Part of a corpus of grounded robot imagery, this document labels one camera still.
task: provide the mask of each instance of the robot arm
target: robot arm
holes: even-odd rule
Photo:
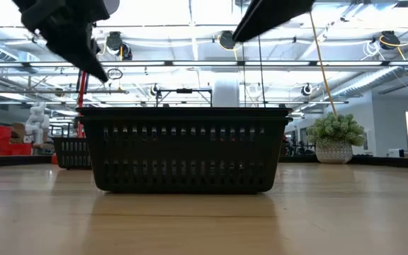
[[[32,33],[40,31],[47,47],[76,67],[107,82],[92,50],[92,24],[110,18],[120,0],[13,0],[21,21]]]

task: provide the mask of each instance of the green plant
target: green plant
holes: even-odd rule
[[[327,117],[317,119],[307,131],[308,141],[323,147],[333,142],[348,142],[354,146],[362,146],[364,143],[364,129],[353,120],[351,114],[336,117],[329,113]]]

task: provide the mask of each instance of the basket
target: basket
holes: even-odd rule
[[[118,193],[273,186],[285,108],[79,108],[96,185]]]
[[[92,169],[84,138],[54,137],[57,165],[63,169]]]

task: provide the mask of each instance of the potted plant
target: potted plant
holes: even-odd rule
[[[317,119],[307,129],[308,141],[316,144],[316,156],[321,163],[345,164],[352,159],[352,145],[362,146],[364,129],[353,115],[329,113]]]

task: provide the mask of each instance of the ceiling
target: ceiling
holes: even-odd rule
[[[318,1],[314,5],[312,14],[323,60],[378,60],[378,53],[368,56],[367,46],[373,38],[378,40],[383,30],[393,30],[401,43],[408,43],[408,8],[393,8],[395,1],[373,3],[358,5],[355,11],[346,15],[346,21],[341,21],[341,17],[348,10],[353,10],[350,1]],[[218,35],[223,30],[234,30],[245,8],[241,10],[233,0],[122,0],[120,8],[107,21],[97,23],[93,37],[104,48],[109,32],[120,31],[124,42],[132,50],[133,61],[317,60],[308,14],[294,18],[259,39],[236,46],[237,51],[221,48]],[[20,17],[11,0],[0,0],[0,44],[12,50],[29,52],[41,62],[63,62],[63,59],[47,50],[42,38],[38,38],[37,43],[32,42],[33,35],[23,27]],[[408,45],[402,50],[407,52]],[[398,57],[396,50],[378,52],[387,60]],[[102,61],[118,61],[118,57],[109,52],[98,58]],[[260,68],[251,68],[244,73],[241,67],[126,67],[121,70],[123,78],[110,84],[101,84],[91,78],[89,91],[108,89],[111,85],[112,89],[119,87],[126,93],[92,94],[88,95],[89,100],[154,101],[149,93],[153,84],[167,89],[205,88],[212,86],[216,79],[226,73],[239,73],[241,98],[259,98],[259,82],[263,81],[266,98],[293,101],[301,97],[303,85],[312,84],[319,88],[323,82],[322,73],[318,69],[266,69],[262,75]],[[75,68],[40,71],[29,74],[16,69],[0,69],[0,75],[23,86],[28,85],[28,77],[31,77],[31,83],[38,83],[36,89],[73,90],[76,86],[78,70]],[[353,70],[328,71],[326,75],[331,81],[334,77],[350,77],[358,72],[354,67]],[[316,90],[315,93],[321,94],[322,90]],[[194,94],[170,96],[177,101],[203,100]],[[49,98],[53,101],[73,101],[76,95]]]

